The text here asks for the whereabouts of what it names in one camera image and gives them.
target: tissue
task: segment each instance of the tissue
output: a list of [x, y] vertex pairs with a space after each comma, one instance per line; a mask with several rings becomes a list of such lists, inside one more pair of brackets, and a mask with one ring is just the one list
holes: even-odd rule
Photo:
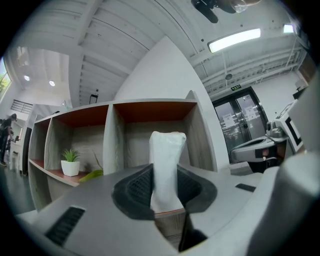
[[177, 192], [177, 164], [185, 142], [182, 132], [154, 131], [150, 137], [149, 163], [153, 163], [154, 180], [150, 206], [155, 214], [184, 208]]

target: doorway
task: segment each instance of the doorway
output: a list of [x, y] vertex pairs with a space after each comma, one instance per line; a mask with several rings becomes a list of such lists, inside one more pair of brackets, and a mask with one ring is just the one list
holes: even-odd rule
[[212, 104], [219, 118], [229, 162], [232, 163], [230, 152], [234, 147], [266, 134], [267, 116], [251, 87]]

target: fluorescent light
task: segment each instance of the fluorescent light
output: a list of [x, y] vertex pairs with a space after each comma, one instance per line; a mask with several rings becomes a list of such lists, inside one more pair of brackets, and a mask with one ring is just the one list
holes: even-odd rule
[[214, 41], [209, 44], [209, 48], [212, 53], [215, 53], [223, 48], [233, 46], [235, 44], [238, 44], [247, 40], [259, 38], [260, 36], [261, 36], [260, 28], [256, 28], [256, 29], [240, 32], [237, 34], [229, 35], [227, 37]]
[[283, 26], [283, 33], [293, 33], [294, 32], [294, 26], [290, 24], [286, 24]]

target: exit sign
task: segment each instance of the exit sign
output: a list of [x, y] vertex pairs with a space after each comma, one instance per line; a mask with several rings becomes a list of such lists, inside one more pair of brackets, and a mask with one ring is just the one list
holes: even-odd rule
[[236, 85], [234, 87], [231, 87], [232, 91], [236, 91], [236, 90], [239, 90], [239, 89], [241, 89], [241, 85], [240, 84], [238, 84], [238, 85]]

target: wooden shelving unit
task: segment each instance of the wooden shelving unit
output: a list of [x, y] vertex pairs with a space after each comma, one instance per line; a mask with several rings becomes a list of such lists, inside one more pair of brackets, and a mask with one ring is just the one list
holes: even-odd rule
[[[193, 96], [185, 100], [106, 102], [37, 121], [29, 146], [29, 177], [36, 209], [41, 210], [77, 186], [88, 172], [100, 169], [94, 153], [105, 175], [147, 164], [153, 131], [185, 133], [187, 142], [180, 162], [213, 171], [206, 123]], [[62, 172], [61, 153], [65, 149], [79, 151], [78, 176]]]

